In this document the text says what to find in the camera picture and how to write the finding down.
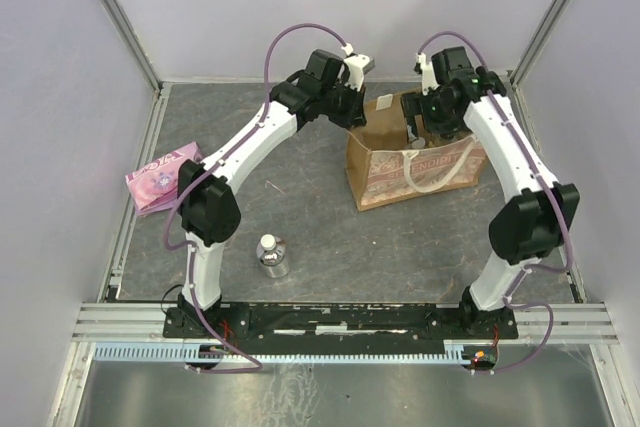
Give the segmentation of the pink tissue pack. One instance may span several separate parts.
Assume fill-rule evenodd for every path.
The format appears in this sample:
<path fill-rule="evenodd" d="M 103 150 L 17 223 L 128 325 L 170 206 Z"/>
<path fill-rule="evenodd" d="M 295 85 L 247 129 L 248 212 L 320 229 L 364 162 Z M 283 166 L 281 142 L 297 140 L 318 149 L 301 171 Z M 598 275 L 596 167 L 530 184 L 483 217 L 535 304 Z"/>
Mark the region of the pink tissue pack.
<path fill-rule="evenodd" d="M 169 210 L 177 199 L 179 168 L 186 160 L 203 158 L 196 142 L 172 150 L 125 176 L 138 216 Z"/>

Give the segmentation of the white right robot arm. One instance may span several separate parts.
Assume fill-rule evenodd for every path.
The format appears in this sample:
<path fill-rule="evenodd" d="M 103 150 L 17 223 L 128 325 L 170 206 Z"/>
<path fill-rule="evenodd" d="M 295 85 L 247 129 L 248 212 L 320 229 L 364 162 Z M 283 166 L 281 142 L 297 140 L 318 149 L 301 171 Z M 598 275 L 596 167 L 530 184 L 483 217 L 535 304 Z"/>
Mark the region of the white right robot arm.
<path fill-rule="evenodd" d="M 563 184 L 543 164 L 513 112 L 501 78 L 471 64 L 463 47 L 432 57 L 420 52 L 417 92 L 402 95 L 411 133 L 422 124 L 432 134 L 470 133 L 496 172 L 505 204 L 488 227 L 490 257 L 455 309 L 435 308 L 432 324 L 455 327 L 472 338 L 514 326 L 516 289 L 556 248 L 571 247 L 569 228 L 580 201 L 573 184 Z"/>

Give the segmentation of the brown canvas tote bag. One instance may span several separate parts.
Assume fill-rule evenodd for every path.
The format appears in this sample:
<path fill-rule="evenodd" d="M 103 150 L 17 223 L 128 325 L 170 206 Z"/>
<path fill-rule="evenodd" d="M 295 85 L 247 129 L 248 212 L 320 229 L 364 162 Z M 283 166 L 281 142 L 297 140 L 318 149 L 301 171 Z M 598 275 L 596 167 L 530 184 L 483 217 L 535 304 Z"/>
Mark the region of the brown canvas tote bag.
<path fill-rule="evenodd" d="M 488 163 L 469 133 L 443 140 L 419 127 L 420 140 L 411 145 L 400 97 L 397 92 L 367 102 L 367 124 L 348 132 L 346 174 L 359 211 L 474 186 Z M 421 153 L 409 160 L 402 154 L 407 149 Z"/>

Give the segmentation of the round clear bottle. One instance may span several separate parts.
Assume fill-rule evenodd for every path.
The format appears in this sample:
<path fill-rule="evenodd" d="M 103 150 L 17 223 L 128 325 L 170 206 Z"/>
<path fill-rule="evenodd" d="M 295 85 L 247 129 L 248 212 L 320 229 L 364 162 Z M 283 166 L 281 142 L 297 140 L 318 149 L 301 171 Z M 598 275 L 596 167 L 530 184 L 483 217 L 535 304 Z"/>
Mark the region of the round clear bottle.
<path fill-rule="evenodd" d="M 409 160 L 414 159 L 414 158 L 415 158 L 415 157 L 417 157 L 420 153 L 421 153 L 421 151 L 420 151 L 419 149 L 407 149 L 407 150 L 404 150 L 404 151 L 402 152 L 403 156 L 404 156 L 406 159 L 409 159 Z"/>
<path fill-rule="evenodd" d="M 281 238 L 264 234 L 256 247 L 256 256 L 263 273 L 272 279 L 285 277 L 290 270 L 286 243 Z"/>

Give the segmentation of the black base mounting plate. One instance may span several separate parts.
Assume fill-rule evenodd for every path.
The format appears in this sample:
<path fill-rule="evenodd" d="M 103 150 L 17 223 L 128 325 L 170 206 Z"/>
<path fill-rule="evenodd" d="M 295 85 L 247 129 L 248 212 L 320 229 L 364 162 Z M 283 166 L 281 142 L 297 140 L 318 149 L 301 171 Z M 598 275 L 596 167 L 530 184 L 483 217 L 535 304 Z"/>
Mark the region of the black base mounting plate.
<path fill-rule="evenodd" d="M 472 341 L 518 337 L 514 312 L 506 307 L 485 314 L 468 306 L 433 303 L 266 303 L 230 302 L 205 319 L 240 350 L 258 339 L 299 336 L 375 336 L 398 339 Z"/>

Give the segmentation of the aluminium frame rail front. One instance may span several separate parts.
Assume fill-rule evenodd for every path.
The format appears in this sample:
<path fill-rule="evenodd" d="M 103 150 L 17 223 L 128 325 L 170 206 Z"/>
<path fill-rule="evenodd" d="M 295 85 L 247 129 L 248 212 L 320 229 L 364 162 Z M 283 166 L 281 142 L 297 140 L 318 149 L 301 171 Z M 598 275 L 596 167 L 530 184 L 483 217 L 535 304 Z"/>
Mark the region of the aluminium frame rail front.
<path fill-rule="evenodd" d="M 550 344 L 617 344 L 609 312 L 604 304 L 553 304 L 554 325 Z M 76 339 L 142 339 L 161 337 L 165 314 L 152 304 L 84 304 L 74 328 Z M 528 344 L 542 338 L 548 313 L 542 307 L 517 311 L 519 340 Z"/>

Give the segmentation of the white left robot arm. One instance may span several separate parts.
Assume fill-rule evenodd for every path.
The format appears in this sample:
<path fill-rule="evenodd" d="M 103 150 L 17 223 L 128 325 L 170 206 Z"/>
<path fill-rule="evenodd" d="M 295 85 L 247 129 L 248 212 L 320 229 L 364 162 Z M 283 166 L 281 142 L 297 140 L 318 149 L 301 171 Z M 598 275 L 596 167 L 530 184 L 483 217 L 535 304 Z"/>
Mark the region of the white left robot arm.
<path fill-rule="evenodd" d="M 306 67 L 275 85 L 257 114 L 222 148 L 180 167 L 178 214 L 189 251 L 182 298 L 192 306 L 185 323 L 197 336 L 212 336 L 220 326 L 222 257 L 241 221 L 236 200 L 241 185 L 276 147 L 320 116 L 344 129 L 364 126 L 364 79 L 374 65 L 365 54 L 341 58 L 313 51 Z"/>

